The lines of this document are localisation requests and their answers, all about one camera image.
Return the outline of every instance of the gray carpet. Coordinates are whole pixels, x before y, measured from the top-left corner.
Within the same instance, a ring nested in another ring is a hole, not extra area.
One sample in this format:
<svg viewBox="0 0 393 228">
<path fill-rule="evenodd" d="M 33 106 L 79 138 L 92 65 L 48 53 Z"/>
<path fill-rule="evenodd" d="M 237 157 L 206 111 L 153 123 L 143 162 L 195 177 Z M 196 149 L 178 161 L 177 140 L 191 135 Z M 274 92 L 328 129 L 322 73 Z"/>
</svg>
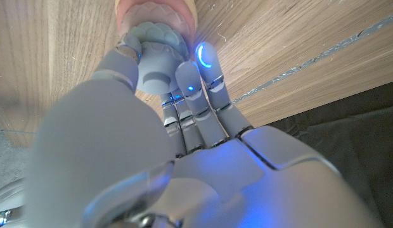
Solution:
<svg viewBox="0 0 393 228">
<path fill-rule="evenodd" d="M 29 149 L 15 148 L 0 129 L 0 188 L 24 177 Z"/>
</svg>

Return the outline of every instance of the wooden panel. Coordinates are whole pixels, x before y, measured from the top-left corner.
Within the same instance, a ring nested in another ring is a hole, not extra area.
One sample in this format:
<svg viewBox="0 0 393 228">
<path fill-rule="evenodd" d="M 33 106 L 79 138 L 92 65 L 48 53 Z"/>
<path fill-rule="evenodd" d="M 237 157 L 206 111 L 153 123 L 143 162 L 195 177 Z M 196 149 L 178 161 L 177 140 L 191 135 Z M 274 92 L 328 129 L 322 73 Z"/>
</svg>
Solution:
<svg viewBox="0 0 393 228">
<path fill-rule="evenodd" d="M 232 99 L 393 14 L 393 1 L 206 0 L 197 7 L 198 41 L 216 45 Z"/>
<path fill-rule="evenodd" d="M 35 131 L 49 109 L 47 5 L 0 1 L 0 127 Z"/>
<path fill-rule="evenodd" d="M 114 1 L 49 1 L 51 104 L 87 80 L 119 37 Z"/>
<path fill-rule="evenodd" d="M 237 103 L 255 127 L 393 82 L 393 24 Z"/>
<path fill-rule="evenodd" d="M 31 147 L 35 134 L 26 134 L 21 132 L 4 132 L 6 137 L 10 139 L 12 145 L 16 147 Z"/>
</svg>

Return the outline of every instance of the cylindrical object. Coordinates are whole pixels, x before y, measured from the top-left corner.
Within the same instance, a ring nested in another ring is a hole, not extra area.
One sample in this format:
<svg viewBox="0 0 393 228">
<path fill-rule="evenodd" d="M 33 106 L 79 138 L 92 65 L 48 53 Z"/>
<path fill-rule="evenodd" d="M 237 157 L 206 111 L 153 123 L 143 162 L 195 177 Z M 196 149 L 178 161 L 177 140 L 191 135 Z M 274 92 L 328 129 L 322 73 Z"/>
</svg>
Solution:
<svg viewBox="0 0 393 228">
<path fill-rule="evenodd" d="M 184 58 L 166 44 L 144 42 L 139 63 L 138 89 L 153 95 L 166 94 L 178 88 L 175 71 Z"/>
<path fill-rule="evenodd" d="M 191 50 L 198 25 L 194 0 L 153 0 L 152 3 L 150 0 L 115 0 L 119 36 L 141 22 L 161 22 L 180 32 Z"/>
</svg>

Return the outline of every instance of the wood grain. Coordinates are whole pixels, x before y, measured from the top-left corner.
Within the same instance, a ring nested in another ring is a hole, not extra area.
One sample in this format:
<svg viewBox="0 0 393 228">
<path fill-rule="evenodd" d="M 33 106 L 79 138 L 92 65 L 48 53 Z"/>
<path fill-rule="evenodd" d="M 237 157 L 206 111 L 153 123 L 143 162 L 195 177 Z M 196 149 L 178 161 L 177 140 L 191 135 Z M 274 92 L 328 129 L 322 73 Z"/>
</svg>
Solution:
<svg viewBox="0 0 393 228">
<path fill-rule="evenodd" d="M 0 0 L 2 129 L 35 132 L 47 111 L 90 77 L 118 39 L 113 5 L 113 0 Z M 196 8 L 196 43 L 215 45 L 236 99 L 392 15 L 393 0 L 196 0 Z M 136 95 L 162 116 L 158 97 Z M 250 117 L 255 125 L 263 123 Z"/>
<path fill-rule="evenodd" d="M 232 99 L 393 14 L 393 1 L 206 0 L 196 4 L 197 40 L 215 44 Z M 215 8 L 207 10 L 213 4 Z"/>
<path fill-rule="evenodd" d="M 258 127 L 393 82 L 393 24 L 237 103 Z"/>
<path fill-rule="evenodd" d="M 45 1 L 0 1 L 0 127 L 35 131 L 49 109 Z"/>
</svg>

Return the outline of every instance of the gray plastic part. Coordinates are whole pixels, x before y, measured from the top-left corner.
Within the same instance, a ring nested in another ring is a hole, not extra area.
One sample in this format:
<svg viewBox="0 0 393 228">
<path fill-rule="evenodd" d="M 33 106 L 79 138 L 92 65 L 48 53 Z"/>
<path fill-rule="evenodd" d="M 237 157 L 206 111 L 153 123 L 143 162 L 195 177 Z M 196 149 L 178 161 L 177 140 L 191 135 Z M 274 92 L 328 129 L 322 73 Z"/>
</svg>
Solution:
<svg viewBox="0 0 393 228">
<path fill-rule="evenodd" d="M 144 42 L 141 46 L 138 89 L 153 95 L 178 89 L 175 72 L 184 58 L 166 44 Z"/>
<path fill-rule="evenodd" d="M 227 140 L 228 136 L 223 131 L 221 124 L 211 109 L 203 115 L 194 117 L 194 119 L 196 126 L 198 126 L 201 132 L 203 141 L 208 148 L 214 147 L 216 144 Z"/>
<path fill-rule="evenodd" d="M 232 140 L 184 157 L 185 161 L 174 166 L 172 178 L 204 181 L 215 189 L 222 202 L 227 202 L 241 189 L 263 178 L 263 170 L 252 157 L 239 140 Z"/>
<path fill-rule="evenodd" d="M 185 61 L 178 66 L 176 79 L 179 89 L 186 97 L 195 95 L 202 90 L 201 76 L 192 60 Z"/>
<path fill-rule="evenodd" d="M 203 143 L 203 139 L 197 125 L 195 125 L 195 121 L 190 118 L 185 120 L 182 124 L 187 125 L 187 127 L 183 127 L 183 136 L 187 154 L 194 152 L 197 148 L 204 148 L 205 144 Z"/>
<path fill-rule="evenodd" d="M 231 103 L 228 90 L 224 82 L 220 83 L 213 89 L 207 89 L 207 95 L 209 103 L 215 111 L 224 108 Z"/>
<path fill-rule="evenodd" d="M 175 150 L 175 154 L 177 155 L 186 155 L 186 147 L 185 147 L 185 142 L 184 142 L 184 137 L 181 132 L 181 128 L 179 127 L 179 123 L 176 124 L 171 124 L 169 126 L 166 126 L 165 129 L 169 133 L 169 136 L 172 141 L 172 147 Z"/>
<path fill-rule="evenodd" d="M 230 142 L 177 160 L 169 186 L 146 213 L 184 219 L 182 228 L 383 227 L 324 163 L 273 170 Z"/>
<path fill-rule="evenodd" d="M 195 59 L 206 84 L 210 85 L 215 79 L 223 75 L 216 50 L 212 44 L 208 42 L 201 43 L 196 48 Z"/>
<path fill-rule="evenodd" d="M 18 179 L 0 189 L 0 212 L 18 208 L 25 204 L 24 179 Z"/>
<path fill-rule="evenodd" d="M 190 107 L 192 114 L 199 115 L 201 112 L 208 110 L 209 104 L 202 90 L 191 97 L 185 97 L 185 101 Z"/>
<path fill-rule="evenodd" d="M 317 160 L 339 174 L 339 171 L 324 156 L 274 127 L 265 126 L 251 130 L 244 134 L 242 139 L 277 170 L 308 160 Z"/>
<path fill-rule="evenodd" d="M 216 115 L 230 138 L 235 138 L 241 131 L 251 126 L 251 123 L 234 104 L 217 111 Z"/>
<path fill-rule="evenodd" d="M 173 104 L 163 106 L 164 126 L 178 122 L 178 114 L 176 107 Z"/>
<path fill-rule="evenodd" d="M 186 102 L 180 101 L 180 102 L 176 103 L 176 107 L 177 107 L 177 112 L 178 112 L 178 116 L 179 116 L 180 121 L 182 121 L 188 117 L 192 117 L 192 112 L 190 111 L 190 108 L 188 107 Z"/>
<path fill-rule="evenodd" d="M 52 107 L 35 136 L 27 170 L 29 227 L 76 227 L 104 190 L 174 160 L 170 142 L 158 115 L 123 83 L 78 85 Z"/>
<path fill-rule="evenodd" d="M 129 86 L 134 93 L 138 75 L 139 68 L 135 60 L 113 48 L 103 57 L 91 79 L 115 79 Z"/>
<path fill-rule="evenodd" d="M 152 206 L 168 186 L 173 168 L 170 161 L 102 191 L 84 209 L 80 228 L 105 228 L 123 213 L 133 216 Z"/>
</svg>

